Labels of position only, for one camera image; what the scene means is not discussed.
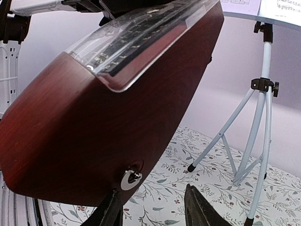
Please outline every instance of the red flower print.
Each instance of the red flower print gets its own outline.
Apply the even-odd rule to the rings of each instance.
[[[78,210],[78,211],[85,211],[85,207],[84,207],[84,206],[78,206],[78,207],[77,207],[77,210]]]

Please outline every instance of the white music stand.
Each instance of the white music stand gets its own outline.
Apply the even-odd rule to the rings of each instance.
[[[263,181],[267,174],[267,165],[269,160],[269,150],[271,144],[271,124],[272,124],[272,93],[277,97],[279,83],[271,82],[269,80],[269,70],[271,61],[271,48],[273,42],[272,24],[289,27],[295,30],[301,31],[301,3],[295,4],[295,2],[287,2],[282,0],[221,0],[222,7],[225,16],[244,18],[258,21],[255,26],[254,32],[259,30],[264,33],[264,54],[261,78],[252,80],[251,88],[238,105],[237,109],[218,132],[208,147],[202,152],[202,154],[188,167],[188,171],[192,172],[196,166],[202,161],[202,159],[209,153],[213,146],[222,139],[226,152],[232,167],[234,174],[233,184],[239,185],[242,180],[251,172],[251,170],[257,165],[261,164],[260,172],[258,176],[258,182],[254,193],[251,209],[248,217],[245,221],[245,226],[253,225],[256,208],[261,195]],[[259,97],[257,107],[254,115],[253,124],[251,127],[250,135],[246,144],[246,149],[242,157],[241,163],[236,169],[230,148],[225,137],[225,132],[231,126],[233,121],[237,118],[241,110],[244,108],[252,94],[258,90]],[[264,133],[263,151],[260,157],[253,163],[248,165],[256,136],[258,133],[259,125],[262,118],[264,106],[266,105],[266,122]]]
[[[227,155],[232,167],[232,171],[234,174],[233,184],[238,186],[246,176],[251,172],[251,170],[257,165],[261,164],[260,172],[258,176],[258,182],[256,185],[256,190],[252,202],[252,206],[248,215],[248,218],[245,222],[245,226],[251,226],[254,221],[255,211],[259,202],[259,198],[261,195],[263,181],[266,178],[266,171],[269,160],[269,150],[271,144],[271,124],[272,124],[272,93],[277,97],[279,83],[275,82],[275,84],[269,79],[269,70],[270,70],[270,62],[271,62],[271,48],[273,43],[273,27],[271,24],[263,24],[261,22],[257,22],[255,25],[254,32],[258,33],[258,31],[263,32],[263,41],[264,41],[264,53],[263,53],[263,65],[262,65],[262,74],[261,78],[252,80],[251,88],[243,98],[243,100],[238,105],[237,109],[222,127],[222,129],[218,132],[218,134],[214,137],[208,147],[202,152],[202,154],[188,167],[188,171],[192,172],[196,166],[203,160],[203,158],[210,152],[213,146],[222,139]],[[250,100],[252,94],[258,90],[259,97],[257,102],[257,107],[254,115],[253,124],[251,127],[251,132],[249,135],[248,142],[246,144],[246,149],[244,155],[242,157],[241,163],[239,165],[238,170],[234,164],[230,148],[225,137],[225,132],[231,126],[233,121],[237,118],[239,113],[245,107],[246,103]],[[264,144],[263,151],[261,156],[255,160],[252,164],[248,166],[248,161],[250,159],[255,140],[257,137],[257,133],[259,130],[259,125],[262,118],[262,113],[264,106],[266,105],[266,124],[265,124],[265,133],[264,133]]]

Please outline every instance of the reddish-brown wood panel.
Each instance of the reddish-brown wood panel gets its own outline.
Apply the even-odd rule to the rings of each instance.
[[[222,23],[218,3],[123,93],[62,53],[0,123],[7,186],[39,199],[97,206],[120,188],[129,166],[138,165],[145,179],[184,116]],[[123,203],[136,188],[122,194]]]

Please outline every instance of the floral patterned fabric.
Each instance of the floral patterned fabric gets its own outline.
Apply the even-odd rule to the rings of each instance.
[[[185,226],[184,193],[189,183],[233,226],[243,225],[250,210],[259,165],[240,186],[233,174],[225,147],[218,143],[193,173],[187,167],[211,139],[179,126],[161,159],[138,191],[124,206],[124,226]],[[231,149],[235,164],[242,154]],[[255,226],[301,226],[301,180],[277,168],[268,167]],[[79,226],[95,208],[51,203],[56,226]]]

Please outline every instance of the sheet music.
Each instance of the sheet music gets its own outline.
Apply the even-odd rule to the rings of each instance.
[[[301,0],[262,0],[259,16],[301,26]]]
[[[224,12],[257,16],[261,0],[221,0]]]

